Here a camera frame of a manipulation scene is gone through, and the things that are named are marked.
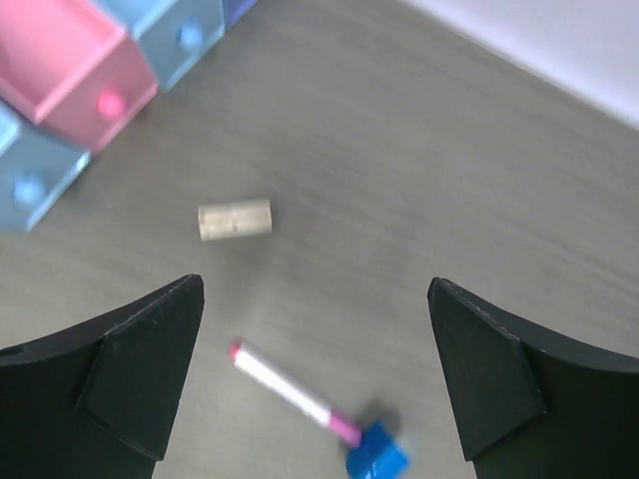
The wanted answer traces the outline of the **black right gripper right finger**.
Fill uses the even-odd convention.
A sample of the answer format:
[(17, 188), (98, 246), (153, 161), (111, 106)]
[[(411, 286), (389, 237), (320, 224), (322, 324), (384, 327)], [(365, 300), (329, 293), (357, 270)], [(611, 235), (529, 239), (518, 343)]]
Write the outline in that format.
[(635, 478), (638, 360), (436, 277), (428, 308), (463, 456), (479, 478)]

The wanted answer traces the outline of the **light blue drawer box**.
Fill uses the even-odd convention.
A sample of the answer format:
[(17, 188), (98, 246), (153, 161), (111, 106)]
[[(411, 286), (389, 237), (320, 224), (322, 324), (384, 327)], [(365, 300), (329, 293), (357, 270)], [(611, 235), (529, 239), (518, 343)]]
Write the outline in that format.
[(91, 153), (1, 104), (1, 231), (28, 232), (86, 169)]
[(127, 28), (163, 91), (171, 90), (225, 33), (221, 1), (105, 0), (95, 4)]

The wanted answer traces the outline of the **pink capped white marker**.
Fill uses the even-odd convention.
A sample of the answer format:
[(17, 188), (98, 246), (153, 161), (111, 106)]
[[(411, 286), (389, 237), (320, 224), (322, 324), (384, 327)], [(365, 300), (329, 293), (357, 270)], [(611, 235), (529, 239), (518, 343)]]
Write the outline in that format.
[(360, 445), (362, 432), (352, 420), (286, 374), (253, 345), (243, 339), (235, 340), (230, 346), (230, 358), (235, 368), (331, 431), (348, 446)]

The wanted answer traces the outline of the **grey rectangular eraser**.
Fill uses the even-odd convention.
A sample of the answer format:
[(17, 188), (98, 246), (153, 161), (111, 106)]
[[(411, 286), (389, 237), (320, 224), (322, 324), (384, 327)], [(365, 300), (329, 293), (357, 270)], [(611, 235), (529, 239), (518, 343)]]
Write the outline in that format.
[(273, 231), (269, 200), (255, 200), (198, 209), (201, 241), (242, 238), (270, 234)]

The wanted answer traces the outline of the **purple drawer box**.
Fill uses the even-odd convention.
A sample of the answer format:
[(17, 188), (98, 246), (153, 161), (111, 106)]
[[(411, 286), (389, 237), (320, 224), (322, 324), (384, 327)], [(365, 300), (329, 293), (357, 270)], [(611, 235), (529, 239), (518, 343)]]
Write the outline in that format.
[(226, 29), (230, 30), (257, 3), (257, 0), (224, 0), (224, 14)]

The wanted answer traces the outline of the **pink drawer box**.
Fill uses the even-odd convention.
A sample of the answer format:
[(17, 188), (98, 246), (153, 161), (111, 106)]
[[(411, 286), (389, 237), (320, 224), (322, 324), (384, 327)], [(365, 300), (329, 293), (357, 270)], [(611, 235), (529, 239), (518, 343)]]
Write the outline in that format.
[(157, 92), (126, 30), (89, 2), (2, 2), (1, 96), (33, 124), (99, 152)]

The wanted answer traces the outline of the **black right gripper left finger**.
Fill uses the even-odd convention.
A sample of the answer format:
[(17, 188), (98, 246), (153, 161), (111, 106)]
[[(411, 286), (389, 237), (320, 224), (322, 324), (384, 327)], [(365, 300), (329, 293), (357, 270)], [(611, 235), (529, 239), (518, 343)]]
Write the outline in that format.
[(167, 452), (203, 311), (203, 279), (188, 274), (2, 349), (2, 477), (152, 477)]

